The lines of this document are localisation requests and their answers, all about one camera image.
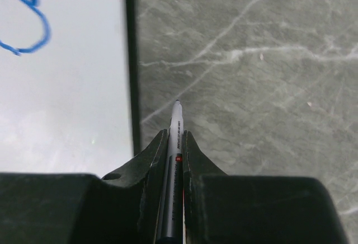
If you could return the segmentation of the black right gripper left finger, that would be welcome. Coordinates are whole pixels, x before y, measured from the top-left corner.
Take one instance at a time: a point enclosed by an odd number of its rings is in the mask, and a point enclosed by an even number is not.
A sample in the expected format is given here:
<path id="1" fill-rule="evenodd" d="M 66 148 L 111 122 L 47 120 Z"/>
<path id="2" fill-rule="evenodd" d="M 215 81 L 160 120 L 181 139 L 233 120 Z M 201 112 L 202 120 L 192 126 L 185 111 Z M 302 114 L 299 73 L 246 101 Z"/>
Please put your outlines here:
<path id="1" fill-rule="evenodd" d="M 1 174 L 2 243 L 154 243 L 168 133 L 98 178 Z"/>

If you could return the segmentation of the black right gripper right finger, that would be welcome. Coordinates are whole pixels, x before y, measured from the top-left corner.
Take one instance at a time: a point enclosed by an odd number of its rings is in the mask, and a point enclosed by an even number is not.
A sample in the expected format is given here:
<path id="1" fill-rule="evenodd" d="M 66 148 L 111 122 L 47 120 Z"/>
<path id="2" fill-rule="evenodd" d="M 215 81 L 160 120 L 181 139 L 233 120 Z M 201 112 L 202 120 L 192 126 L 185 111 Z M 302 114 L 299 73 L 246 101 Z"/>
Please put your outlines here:
<path id="1" fill-rule="evenodd" d="M 312 177 L 228 175 L 183 135 L 187 243 L 348 243 L 324 185 Z"/>

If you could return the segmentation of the blue capped whiteboard marker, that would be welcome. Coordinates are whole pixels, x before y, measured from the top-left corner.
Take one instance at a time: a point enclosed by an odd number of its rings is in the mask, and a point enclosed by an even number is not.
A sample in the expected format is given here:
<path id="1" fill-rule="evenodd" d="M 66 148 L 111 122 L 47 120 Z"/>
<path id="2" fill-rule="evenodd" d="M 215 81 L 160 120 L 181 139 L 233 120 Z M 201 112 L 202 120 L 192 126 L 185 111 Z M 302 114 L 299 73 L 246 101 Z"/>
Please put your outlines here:
<path id="1" fill-rule="evenodd" d="M 168 132 L 166 167 L 159 208 L 156 243 L 183 242 L 182 105 L 176 100 Z"/>

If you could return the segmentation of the white rectangular whiteboard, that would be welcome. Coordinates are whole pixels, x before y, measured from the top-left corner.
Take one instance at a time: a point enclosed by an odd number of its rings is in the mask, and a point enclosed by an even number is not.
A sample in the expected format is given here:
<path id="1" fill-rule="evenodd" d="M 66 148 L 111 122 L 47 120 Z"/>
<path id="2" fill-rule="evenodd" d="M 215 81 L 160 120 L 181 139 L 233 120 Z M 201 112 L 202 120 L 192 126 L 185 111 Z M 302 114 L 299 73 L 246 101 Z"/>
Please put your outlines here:
<path id="1" fill-rule="evenodd" d="M 126 0 L 1 0 L 1 171 L 103 176 L 133 155 Z"/>

